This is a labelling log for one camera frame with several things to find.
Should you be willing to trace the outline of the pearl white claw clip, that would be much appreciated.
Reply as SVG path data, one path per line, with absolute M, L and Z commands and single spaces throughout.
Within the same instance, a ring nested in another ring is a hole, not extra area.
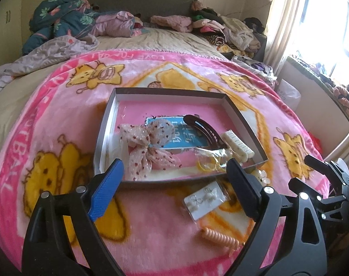
M 255 169 L 251 174 L 256 177 L 263 187 L 271 184 L 271 180 L 267 177 L 266 171 Z

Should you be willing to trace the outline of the earring card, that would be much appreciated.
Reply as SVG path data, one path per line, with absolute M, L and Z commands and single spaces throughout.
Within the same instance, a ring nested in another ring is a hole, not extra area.
M 186 196 L 182 203 L 193 221 L 198 221 L 208 213 L 229 200 L 226 189 L 217 181 L 213 181 Z

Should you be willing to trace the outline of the cream white comb clip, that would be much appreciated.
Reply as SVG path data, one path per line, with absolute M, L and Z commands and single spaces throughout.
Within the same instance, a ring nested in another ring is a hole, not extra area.
M 232 149 L 232 153 L 235 154 L 238 162 L 246 163 L 254 157 L 254 151 L 249 148 L 232 130 L 228 130 L 221 134 L 221 138 Z

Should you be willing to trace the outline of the dark brown hair clip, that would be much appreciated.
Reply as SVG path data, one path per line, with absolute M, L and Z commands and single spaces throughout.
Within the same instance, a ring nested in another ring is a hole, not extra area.
M 183 121 L 188 126 L 191 126 L 199 133 L 201 133 L 207 140 L 207 146 L 204 147 L 207 150 L 220 150 L 226 149 L 227 145 L 221 138 L 221 136 L 216 132 L 216 130 L 208 124 L 208 122 L 194 115 L 185 115 Z

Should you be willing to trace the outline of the dotted fabric hair bow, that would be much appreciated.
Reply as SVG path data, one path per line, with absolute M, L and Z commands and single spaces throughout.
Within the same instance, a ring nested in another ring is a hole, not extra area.
M 175 135 L 169 120 L 155 119 L 146 125 L 124 123 L 118 130 L 121 141 L 128 145 L 128 175 L 133 181 L 147 178 L 153 168 L 167 171 L 181 167 L 178 157 L 164 148 Z

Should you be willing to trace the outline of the white plastic bag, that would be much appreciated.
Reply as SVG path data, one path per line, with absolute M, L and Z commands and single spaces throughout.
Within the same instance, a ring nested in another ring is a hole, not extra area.
M 291 110 L 297 110 L 301 100 L 301 94 L 294 86 L 282 79 L 279 83 L 277 94 Z

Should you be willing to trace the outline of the pink cartoon bear blanket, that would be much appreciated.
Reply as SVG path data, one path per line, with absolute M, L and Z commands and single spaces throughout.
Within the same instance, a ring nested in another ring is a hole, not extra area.
M 17 267 L 30 215 L 44 191 L 64 194 L 93 176 L 105 106 L 116 87 L 219 92 L 244 114 L 268 161 L 271 185 L 299 178 L 327 196 L 329 182 L 303 162 L 319 156 L 297 115 L 258 76 L 211 56 L 91 52 L 21 77 L 0 92 L 0 247 Z M 222 275 L 232 257 L 201 237 L 211 227 L 244 242 L 254 223 L 235 198 L 202 218 L 185 215 L 191 186 L 118 193 L 96 226 L 129 275 Z

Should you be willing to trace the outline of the pile of mixed clothes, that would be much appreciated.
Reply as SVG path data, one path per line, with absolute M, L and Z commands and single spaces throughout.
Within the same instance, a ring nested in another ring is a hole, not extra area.
M 261 77 L 274 78 L 274 70 L 264 62 L 267 36 L 256 17 L 239 20 L 222 16 L 200 1 L 191 4 L 193 33 L 207 40 L 224 57 L 245 64 Z

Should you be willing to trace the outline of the lilac crumpled blanket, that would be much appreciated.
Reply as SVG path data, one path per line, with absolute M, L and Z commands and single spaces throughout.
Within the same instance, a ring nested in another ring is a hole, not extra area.
M 66 35 L 56 37 L 12 63 L 0 66 L 0 92 L 14 79 L 92 51 L 99 40 L 89 34 L 82 39 Z

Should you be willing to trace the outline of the cream window curtain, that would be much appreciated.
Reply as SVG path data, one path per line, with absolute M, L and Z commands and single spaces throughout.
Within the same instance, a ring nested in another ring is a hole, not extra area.
M 292 38 L 302 17 L 306 0 L 272 0 L 265 34 L 267 44 L 264 63 L 277 72 L 283 65 Z

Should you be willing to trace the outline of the pink folded garment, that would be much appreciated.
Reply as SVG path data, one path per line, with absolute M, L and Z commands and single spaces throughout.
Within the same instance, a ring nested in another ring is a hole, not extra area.
M 190 33 L 193 30 L 192 20 L 187 16 L 152 16 L 150 17 L 150 23 L 161 27 L 169 27 L 182 33 Z

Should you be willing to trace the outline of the dark floral quilt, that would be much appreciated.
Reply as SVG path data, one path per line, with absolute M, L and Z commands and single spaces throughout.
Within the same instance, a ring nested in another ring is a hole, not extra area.
M 31 35 L 22 47 L 22 54 L 27 55 L 57 37 L 80 39 L 87 36 L 98 16 L 87 0 L 44 0 L 29 21 Z

